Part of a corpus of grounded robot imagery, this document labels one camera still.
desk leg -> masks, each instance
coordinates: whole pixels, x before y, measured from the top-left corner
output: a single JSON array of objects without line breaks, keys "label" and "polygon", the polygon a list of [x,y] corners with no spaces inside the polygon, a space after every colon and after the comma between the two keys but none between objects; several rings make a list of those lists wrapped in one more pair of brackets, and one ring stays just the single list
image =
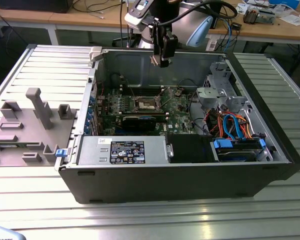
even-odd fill
[{"label": "desk leg", "polygon": [[48,26],[47,31],[50,37],[51,45],[59,45],[56,26]]}]

wooden desk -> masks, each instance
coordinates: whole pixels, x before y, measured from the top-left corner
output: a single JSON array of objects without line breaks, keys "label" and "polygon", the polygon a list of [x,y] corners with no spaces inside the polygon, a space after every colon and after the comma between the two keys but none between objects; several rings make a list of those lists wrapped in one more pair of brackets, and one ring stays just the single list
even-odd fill
[{"label": "wooden desk", "polygon": [[[227,2],[234,5],[241,3],[240,0],[227,0]],[[237,18],[233,20],[233,22],[242,25],[240,31],[241,37],[300,40],[300,25],[294,26],[279,18],[275,19],[274,24],[247,24],[244,23],[243,16],[243,14],[239,14]],[[216,28],[219,29],[219,33],[221,34],[227,33],[227,29],[225,29],[225,27],[223,26],[223,22],[220,20],[218,21]]]},{"label": "wooden desk", "polygon": [[[231,4],[241,3],[240,0],[227,0]],[[102,0],[86,0],[87,5],[100,3]],[[106,4],[97,5],[92,9],[102,9],[112,5],[118,4],[117,0],[110,0]],[[76,7],[85,11],[86,7],[84,1],[81,0],[76,4]],[[2,10],[0,14],[9,21],[9,24],[16,27],[30,27],[47,29],[51,43],[58,45],[58,38],[56,30],[78,30],[91,32],[119,32],[120,6],[115,6],[103,11],[104,19],[100,19],[86,12],[79,12],[73,8],[69,9],[68,13],[52,13],[39,11],[25,11],[25,10]],[[122,10],[122,27],[126,28],[127,24],[124,20],[127,13],[126,5],[124,4]],[[243,23],[243,15],[234,20],[242,24],[239,40],[255,41],[255,42],[270,42],[270,43],[284,43],[284,44],[300,44],[300,26],[294,26],[280,19],[276,19],[273,25],[256,23],[253,25]],[[0,25],[6,25],[0,19]],[[223,38],[227,33],[227,29],[223,26],[222,21],[218,21],[216,29],[211,29],[207,38],[211,42]]]},{"label": "wooden desk", "polygon": [[29,23],[49,23],[53,12],[48,11],[25,11],[25,10],[3,10],[0,15],[6,21],[29,22]]}]

metal table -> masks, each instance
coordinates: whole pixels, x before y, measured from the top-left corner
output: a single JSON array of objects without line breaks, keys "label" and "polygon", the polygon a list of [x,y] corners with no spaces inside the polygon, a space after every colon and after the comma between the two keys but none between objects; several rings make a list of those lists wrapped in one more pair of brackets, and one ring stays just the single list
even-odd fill
[{"label": "metal table", "polygon": [[[42,100],[52,108],[67,103],[79,111],[89,51],[80,46],[26,49],[0,87],[0,106],[3,100],[15,100],[22,108],[31,107],[24,93],[28,87],[39,86]],[[249,65],[256,66],[255,71],[266,71],[276,64],[262,55],[236,56],[246,71]],[[300,135],[296,135],[300,132],[300,90],[284,72],[280,75],[282,79],[268,85],[260,82],[257,89],[272,105],[280,124],[286,124],[284,130],[300,154]],[[0,167],[0,226],[16,230],[28,240],[77,240],[83,236],[296,240],[300,239],[300,172],[289,180],[273,182],[253,198],[82,205],[53,166]]]}]

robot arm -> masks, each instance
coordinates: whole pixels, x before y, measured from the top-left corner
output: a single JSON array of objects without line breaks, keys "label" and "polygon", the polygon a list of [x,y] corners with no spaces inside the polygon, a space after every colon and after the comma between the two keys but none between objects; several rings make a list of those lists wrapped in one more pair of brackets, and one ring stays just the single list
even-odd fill
[{"label": "robot arm", "polygon": [[[220,19],[233,19],[238,14],[234,6],[220,0],[201,2],[183,11],[181,14],[179,14],[180,0],[149,0],[146,1],[144,6],[139,5],[140,1],[136,0],[133,3],[124,19],[131,28],[140,32],[147,27],[150,29],[150,38],[153,44],[151,62],[161,68],[169,65],[169,58],[174,56],[177,48],[178,37],[172,33],[173,23],[198,9]],[[209,7],[210,4],[225,6],[234,14],[232,16],[218,14]],[[189,26],[184,25],[183,28],[186,31]]]}]

warning label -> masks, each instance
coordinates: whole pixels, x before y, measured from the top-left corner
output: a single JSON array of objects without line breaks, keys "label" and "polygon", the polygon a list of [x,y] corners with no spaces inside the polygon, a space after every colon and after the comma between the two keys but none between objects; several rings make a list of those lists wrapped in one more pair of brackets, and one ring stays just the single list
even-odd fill
[{"label": "warning label", "polygon": [[111,164],[146,163],[144,141],[112,141]]}]

